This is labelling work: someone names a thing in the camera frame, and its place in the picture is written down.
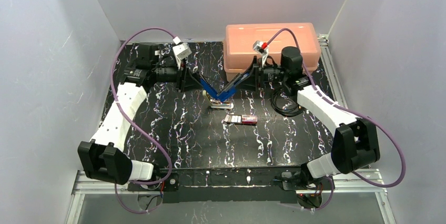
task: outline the small box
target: small box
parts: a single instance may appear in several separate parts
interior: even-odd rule
[[[253,49],[255,41],[267,42],[282,28],[293,31],[299,44],[303,61],[310,72],[318,68],[321,54],[315,28],[311,23],[241,24],[226,26],[223,41],[223,61],[226,78],[231,81],[251,65],[254,56],[260,57]],[[269,55],[280,65],[280,54],[284,47],[296,46],[287,31],[283,31],[269,45]]]

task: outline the plastic bin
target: plastic bin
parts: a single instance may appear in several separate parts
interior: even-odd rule
[[[296,35],[303,61],[310,72],[318,68],[321,54],[315,28],[311,23],[241,24],[226,26],[223,45],[224,69],[226,78],[231,81],[238,73],[243,73],[252,63],[255,55],[252,45],[260,40],[267,42],[281,28],[289,28]],[[269,55],[280,64],[280,53],[286,46],[295,46],[292,36],[284,31],[269,45]]]

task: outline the black marble table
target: black marble table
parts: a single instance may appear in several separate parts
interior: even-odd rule
[[[225,81],[222,42],[189,43],[192,55],[189,67],[198,67],[214,88],[221,89]],[[162,54],[172,54],[171,45],[163,45]],[[128,45],[115,69],[120,79],[128,62],[147,53],[147,45]],[[330,86],[323,68],[313,74],[316,83],[329,96]],[[178,93],[173,84],[159,83],[152,88],[140,106],[135,122],[164,146],[174,168],[265,167],[300,165],[331,150],[332,136],[327,128],[305,111],[286,118],[276,113],[270,104],[274,85],[256,93],[237,92],[231,101],[231,111],[213,110],[201,91]],[[103,116],[113,97],[107,96]],[[290,104],[283,100],[282,105]],[[256,126],[227,125],[222,122],[227,113],[257,115]],[[134,129],[127,134],[124,153],[134,160],[150,161],[167,167],[162,153]]]

